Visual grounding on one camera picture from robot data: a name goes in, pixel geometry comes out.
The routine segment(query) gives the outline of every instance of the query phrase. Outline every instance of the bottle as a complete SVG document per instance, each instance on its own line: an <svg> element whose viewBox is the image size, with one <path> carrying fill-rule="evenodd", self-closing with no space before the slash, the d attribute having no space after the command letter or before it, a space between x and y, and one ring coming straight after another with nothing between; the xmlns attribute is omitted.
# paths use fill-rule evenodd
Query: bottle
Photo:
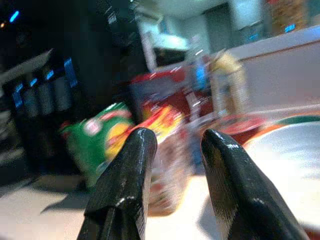
<svg viewBox="0 0 320 240"><path fill-rule="evenodd" d="M55 101L53 95L52 81L55 78L54 70L49 66L44 66L38 72L39 85L37 88L37 93L39 96L39 102L41 107L41 114L47 116L54 112Z"/></svg>
<svg viewBox="0 0 320 240"><path fill-rule="evenodd" d="M12 90L12 98L15 106L15 111L18 115L23 114L23 98L22 98L22 90L24 88L23 84L23 76L18 78L17 83L13 87Z"/></svg>
<svg viewBox="0 0 320 240"><path fill-rule="evenodd" d="M190 50L188 53L189 75L194 91L204 91L207 84L206 64L204 61L205 52L201 48L200 36L195 35L191 38Z"/></svg>
<svg viewBox="0 0 320 240"><path fill-rule="evenodd" d="M24 84L23 89L21 90L21 95L23 98L25 112L30 119L35 118L39 114L39 101L36 96L38 79L30 72L24 76L23 82Z"/></svg>
<svg viewBox="0 0 320 240"><path fill-rule="evenodd" d="M53 81L54 99L57 112L63 112L71 108L72 83L68 81L66 71L63 65L54 69L55 80Z"/></svg>

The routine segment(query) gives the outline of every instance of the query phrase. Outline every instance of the food package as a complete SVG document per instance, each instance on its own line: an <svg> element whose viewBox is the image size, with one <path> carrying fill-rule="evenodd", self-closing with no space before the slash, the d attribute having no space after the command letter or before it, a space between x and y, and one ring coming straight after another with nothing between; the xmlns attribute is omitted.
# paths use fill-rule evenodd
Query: food package
<svg viewBox="0 0 320 240"><path fill-rule="evenodd" d="M86 177L88 188L96 184L125 143L123 133L133 127L128 108L124 103L115 103L91 119L62 129L68 150Z"/></svg>
<svg viewBox="0 0 320 240"><path fill-rule="evenodd" d="M192 173L189 134L183 115L170 105L160 107L140 127L154 131L158 142L152 165L148 214L167 215L177 209Z"/></svg>
<svg viewBox="0 0 320 240"><path fill-rule="evenodd" d="M241 63L229 52L222 50L211 61L210 85L213 105L219 117L248 112L246 73Z"/></svg>
<svg viewBox="0 0 320 240"><path fill-rule="evenodd" d="M213 112L209 92L193 91L192 78L185 67L138 75L131 81L134 99L146 120L158 107L171 105L183 113L187 122Z"/></svg>
<svg viewBox="0 0 320 240"><path fill-rule="evenodd" d="M183 115L175 108L170 105L159 107L150 118L134 126L127 107L115 103L97 116L66 126L61 132L86 177L87 187L91 188L137 128L152 130L158 143L152 165L149 213L172 213L179 205L192 173L189 135Z"/></svg>

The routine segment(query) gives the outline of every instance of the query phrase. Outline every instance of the blue light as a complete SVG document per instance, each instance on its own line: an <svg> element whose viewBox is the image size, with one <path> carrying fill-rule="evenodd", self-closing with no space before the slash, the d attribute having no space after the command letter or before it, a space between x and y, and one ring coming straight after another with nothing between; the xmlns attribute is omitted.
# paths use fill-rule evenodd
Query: blue light
<svg viewBox="0 0 320 240"><path fill-rule="evenodd" d="M291 25L285 27L284 32L285 33L291 32L295 28L296 28L296 25L295 24L291 24Z"/></svg>
<svg viewBox="0 0 320 240"><path fill-rule="evenodd" d="M68 66L69 64L71 64L71 58L68 58L65 62L64 62L64 66Z"/></svg>
<svg viewBox="0 0 320 240"><path fill-rule="evenodd" d="M10 23L13 23L13 21L16 20L18 15L19 15L19 11L15 11L15 13L10 17Z"/></svg>
<svg viewBox="0 0 320 240"><path fill-rule="evenodd" d="M18 86L15 87L15 91L18 93L24 86L22 85L22 83Z"/></svg>
<svg viewBox="0 0 320 240"><path fill-rule="evenodd" d="M77 77L76 77L76 74L75 74L74 67L72 65L71 57L69 57L64 62L64 69L65 69L66 76L67 76L67 78L69 80L70 87L71 88L75 87L78 84L78 81L77 81Z"/></svg>
<svg viewBox="0 0 320 240"><path fill-rule="evenodd" d="M51 70L51 71L46 75L46 79L49 80L53 75L54 75L54 71Z"/></svg>
<svg viewBox="0 0 320 240"><path fill-rule="evenodd" d="M257 38L258 38L258 34L254 34L249 37L249 40L255 40Z"/></svg>
<svg viewBox="0 0 320 240"><path fill-rule="evenodd" d="M14 100L14 105L16 108L20 107L22 105L22 100L21 100L21 97L20 97L20 94L17 93L17 92L14 92L12 94L13 96L13 100Z"/></svg>
<svg viewBox="0 0 320 240"><path fill-rule="evenodd" d="M196 88L203 89L206 86L206 70L204 66L198 66L195 70Z"/></svg>
<svg viewBox="0 0 320 240"><path fill-rule="evenodd" d="M30 87L32 87L33 85L36 84L36 82L38 82L38 79L33 79L31 82L30 82Z"/></svg>

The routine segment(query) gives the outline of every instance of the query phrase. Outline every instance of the green chip bag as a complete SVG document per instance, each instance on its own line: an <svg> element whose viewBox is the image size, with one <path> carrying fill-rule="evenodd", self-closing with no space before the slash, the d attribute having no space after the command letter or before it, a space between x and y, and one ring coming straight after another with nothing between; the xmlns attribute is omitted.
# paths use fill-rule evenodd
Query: green chip bag
<svg viewBox="0 0 320 240"><path fill-rule="evenodd" d="M91 119L66 126L61 133L88 188L96 184L122 148L124 134L134 126L124 103L114 103Z"/></svg>

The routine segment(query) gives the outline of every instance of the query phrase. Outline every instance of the counter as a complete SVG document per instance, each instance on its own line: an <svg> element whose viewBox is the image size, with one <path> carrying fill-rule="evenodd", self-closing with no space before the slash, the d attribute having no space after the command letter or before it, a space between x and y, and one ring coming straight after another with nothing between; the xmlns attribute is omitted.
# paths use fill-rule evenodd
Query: counter
<svg viewBox="0 0 320 240"><path fill-rule="evenodd" d="M0 198L1 240L76 240L89 194L47 191L37 182ZM178 209L148 217L145 240L218 240L205 176L190 178Z"/></svg>

